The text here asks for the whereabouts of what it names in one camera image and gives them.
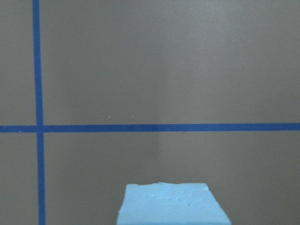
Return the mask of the light blue block arm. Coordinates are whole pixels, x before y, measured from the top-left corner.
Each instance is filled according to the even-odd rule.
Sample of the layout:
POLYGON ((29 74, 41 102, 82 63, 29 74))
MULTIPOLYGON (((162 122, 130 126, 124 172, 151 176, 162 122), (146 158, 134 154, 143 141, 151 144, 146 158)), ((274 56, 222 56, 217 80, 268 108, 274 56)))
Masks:
POLYGON ((205 183, 128 184, 118 225, 230 225, 205 183))

